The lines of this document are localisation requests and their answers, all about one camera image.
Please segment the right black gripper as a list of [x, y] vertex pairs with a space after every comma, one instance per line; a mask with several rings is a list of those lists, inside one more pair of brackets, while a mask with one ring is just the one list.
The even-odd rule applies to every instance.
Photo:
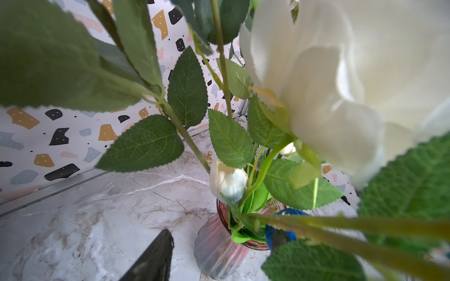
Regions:
[[[284, 210], [277, 212], [275, 215], [308, 215], [308, 214], [293, 208], [286, 208]], [[267, 247], [269, 248], [270, 251], [273, 251], [275, 248], [283, 246], [288, 242], [296, 241], [296, 236], [294, 233], [284, 231], [281, 229], [276, 229], [268, 224], [265, 227], [265, 238]]]

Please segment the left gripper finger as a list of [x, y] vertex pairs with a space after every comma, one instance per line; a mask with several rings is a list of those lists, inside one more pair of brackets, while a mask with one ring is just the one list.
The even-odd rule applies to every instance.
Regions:
[[170, 230], [163, 229], [120, 281], [168, 281], [174, 240]]

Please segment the dark red glass vase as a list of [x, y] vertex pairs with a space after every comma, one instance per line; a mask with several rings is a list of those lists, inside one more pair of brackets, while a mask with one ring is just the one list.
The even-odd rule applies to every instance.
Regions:
[[217, 214], [201, 227], [195, 239], [194, 256], [201, 272], [213, 280], [234, 274], [250, 250], [268, 251], [265, 242], [248, 240], [237, 244], [229, 230], [227, 205], [216, 202]]

